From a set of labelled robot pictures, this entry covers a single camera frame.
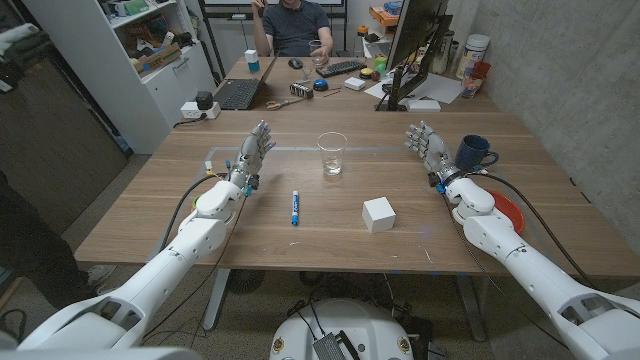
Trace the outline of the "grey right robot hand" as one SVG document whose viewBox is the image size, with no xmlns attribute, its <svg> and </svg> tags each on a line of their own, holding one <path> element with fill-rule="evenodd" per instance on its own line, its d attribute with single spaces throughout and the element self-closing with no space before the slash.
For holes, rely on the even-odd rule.
<svg viewBox="0 0 640 360">
<path fill-rule="evenodd" d="M 454 162 L 451 152 L 442 138 L 424 121 L 418 126 L 411 124 L 405 132 L 404 146 L 414 151 L 429 173 L 430 184 L 446 188 L 461 178 L 464 172 Z"/>
</svg>

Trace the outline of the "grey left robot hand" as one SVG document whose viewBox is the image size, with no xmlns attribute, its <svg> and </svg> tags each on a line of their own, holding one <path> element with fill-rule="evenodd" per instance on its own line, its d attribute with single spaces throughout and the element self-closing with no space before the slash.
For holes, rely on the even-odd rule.
<svg viewBox="0 0 640 360">
<path fill-rule="evenodd" d="M 266 154 L 275 146 L 270 132 L 269 124 L 262 120 L 244 139 L 228 176 L 231 183 L 246 187 L 250 178 L 259 173 Z"/>
</svg>

